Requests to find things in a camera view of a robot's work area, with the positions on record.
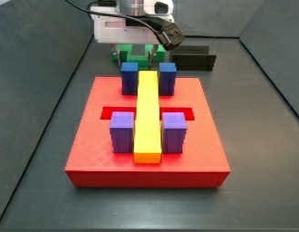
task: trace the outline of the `gray floor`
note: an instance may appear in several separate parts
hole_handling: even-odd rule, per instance
[[[299,120],[238,40],[189,39],[217,54],[196,75],[232,173],[218,189],[76,189],[62,171],[96,75],[118,75],[90,44],[0,228],[299,228]]]

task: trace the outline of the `blue block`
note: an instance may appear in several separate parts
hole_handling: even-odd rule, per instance
[[[110,138],[113,153],[133,153],[134,114],[114,112],[110,117]]]
[[[122,63],[122,95],[137,95],[137,63]]]
[[[182,112],[162,114],[162,153],[182,153],[188,125]]]
[[[160,96],[173,96],[174,94],[174,63],[160,63]]]

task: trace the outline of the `black cable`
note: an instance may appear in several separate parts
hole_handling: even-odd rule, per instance
[[[94,5],[94,4],[97,4],[97,1],[94,1],[94,2],[92,2],[88,6],[86,6],[86,10],[88,11],[90,11],[90,8],[92,8],[92,6]]]
[[[130,20],[133,20],[133,21],[141,23],[144,26],[146,26],[148,29],[150,29],[150,31],[154,33],[154,35],[158,34],[158,32],[157,32],[145,22],[142,22],[141,20],[136,19],[134,17],[126,16],[126,15],[122,15],[122,14],[108,14],[108,13],[101,13],[101,12],[89,11],[89,10],[82,9],[80,6],[74,5],[69,0],[65,0],[65,2],[66,2],[68,4],[70,4],[74,8],[77,8],[80,11],[86,12],[86,13],[89,13],[89,14],[92,14],[92,15],[98,15],[98,16],[106,16],[106,17],[130,19]]]

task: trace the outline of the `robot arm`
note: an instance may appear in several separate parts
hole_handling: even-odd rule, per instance
[[[104,44],[161,44],[170,51],[185,39],[173,9],[172,0],[98,0],[89,9],[96,40]]]

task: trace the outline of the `yellow block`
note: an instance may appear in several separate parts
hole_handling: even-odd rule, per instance
[[[158,76],[154,71],[140,71],[136,100],[134,163],[161,163],[161,161]]]

